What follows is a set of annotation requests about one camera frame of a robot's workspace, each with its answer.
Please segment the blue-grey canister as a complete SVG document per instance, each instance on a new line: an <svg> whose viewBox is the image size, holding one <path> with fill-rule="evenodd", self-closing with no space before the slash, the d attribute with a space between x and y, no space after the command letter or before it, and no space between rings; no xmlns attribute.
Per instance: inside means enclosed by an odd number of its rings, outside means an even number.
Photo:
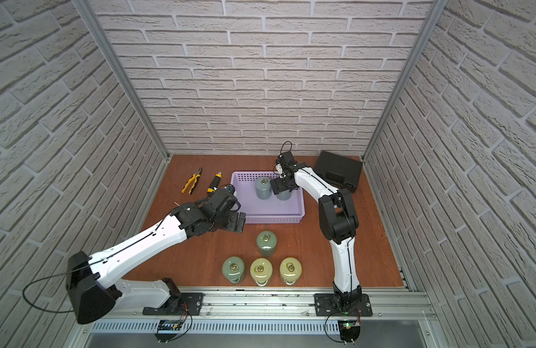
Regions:
<svg viewBox="0 0 536 348"><path fill-rule="evenodd" d="M272 195L272 187L271 187L271 179L262 176L256 179L255 181L255 190L256 190L256 196L260 200L267 200Z"/></svg>
<svg viewBox="0 0 536 348"><path fill-rule="evenodd" d="M287 201L292 197L291 191L282 191L279 194L276 195L276 198L280 201Z"/></svg>

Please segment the lavender plastic basket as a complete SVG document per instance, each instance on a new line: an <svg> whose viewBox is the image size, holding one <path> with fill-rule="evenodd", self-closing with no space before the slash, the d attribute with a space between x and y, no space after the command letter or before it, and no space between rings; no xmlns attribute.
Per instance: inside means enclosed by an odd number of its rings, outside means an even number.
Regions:
<svg viewBox="0 0 536 348"><path fill-rule="evenodd" d="M265 200L256 194L259 178L266 181L270 197ZM280 200L273 193L270 181L277 178L272 171L235 171L231 184L241 204L240 212L246 214L246 224L296 224L305 216L304 192L291 191L288 200Z"/></svg>

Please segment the dark green canister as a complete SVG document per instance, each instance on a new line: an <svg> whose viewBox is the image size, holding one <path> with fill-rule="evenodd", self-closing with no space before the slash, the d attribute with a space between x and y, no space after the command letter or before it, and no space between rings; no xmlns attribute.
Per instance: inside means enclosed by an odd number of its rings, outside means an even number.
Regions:
<svg viewBox="0 0 536 348"><path fill-rule="evenodd" d="M277 248L277 236L272 231L262 231L256 238L256 245L263 258L270 258Z"/></svg>

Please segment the yellow-green canister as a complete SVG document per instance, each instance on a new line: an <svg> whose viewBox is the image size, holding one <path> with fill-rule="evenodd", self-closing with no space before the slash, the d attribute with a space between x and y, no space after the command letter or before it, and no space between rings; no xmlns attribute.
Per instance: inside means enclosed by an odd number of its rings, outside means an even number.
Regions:
<svg viewBox="0 0 536 348"><path fill-rule="evenodd" d="M279 266L279 275L287 286L294 285L303 273L301 263L296 258L285 258Z"/></svg>
<svg viewBox="0 0 536 348"><path fill-rule="evenodd" d="M258 258L250 265L250 275L259 287L267 286L272 274L273 266L266 258Z"/></svg>

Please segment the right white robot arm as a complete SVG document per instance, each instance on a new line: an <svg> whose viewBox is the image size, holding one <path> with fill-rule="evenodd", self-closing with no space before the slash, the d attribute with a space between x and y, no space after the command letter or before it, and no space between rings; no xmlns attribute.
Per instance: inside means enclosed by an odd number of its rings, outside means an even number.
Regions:
<svg viewBox="0 0 536 348"><path fill-rule="evenodd" d="M278 163L275 172L277 178L271 181L275 194L301 188L318 202L319 227L332 249L335 306L345 312L362 296L354 252L359 219L352 195L327 183L304 162Z"/></svg>

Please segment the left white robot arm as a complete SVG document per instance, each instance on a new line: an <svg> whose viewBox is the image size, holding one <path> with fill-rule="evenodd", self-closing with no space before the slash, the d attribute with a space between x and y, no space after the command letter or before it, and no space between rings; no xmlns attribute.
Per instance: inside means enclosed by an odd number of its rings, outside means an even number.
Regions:
<svg viewBox="0 0 536 348"><path fill-rule="evenodd" d="M92 255L72 255L66 291L77 322L92 323L126 309L140 309L145 315L177 313L182 309L181 294L172 279L127 281L124 276L194 236L218 230L240 233L245 221L235 188L228 184L205 199L176 207L149 229L116 246Z"/></svg>

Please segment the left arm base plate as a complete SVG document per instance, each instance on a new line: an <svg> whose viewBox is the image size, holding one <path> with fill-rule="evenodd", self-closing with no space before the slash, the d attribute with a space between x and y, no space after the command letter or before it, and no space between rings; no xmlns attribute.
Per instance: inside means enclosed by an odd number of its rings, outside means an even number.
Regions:
<svg viewBox="0 0 536 348"><path fill-rule="evenodd" d="M189 313L191 316L199 316L204 301L204 293L182 293L172 295L160 307L144 307L144 316L180 316Z"/></svg>

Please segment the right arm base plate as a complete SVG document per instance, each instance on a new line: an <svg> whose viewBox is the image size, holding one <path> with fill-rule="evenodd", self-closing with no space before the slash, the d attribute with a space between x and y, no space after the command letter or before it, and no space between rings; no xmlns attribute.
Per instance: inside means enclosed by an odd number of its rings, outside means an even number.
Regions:
<svg viewBox="0 0 536 348"><path fill-rule="evenodd" d="M367 294L344 296L340 300L337 294L318 293L314 295L316 316L347 316L368 318L373 316L372 304Z"/></svg>

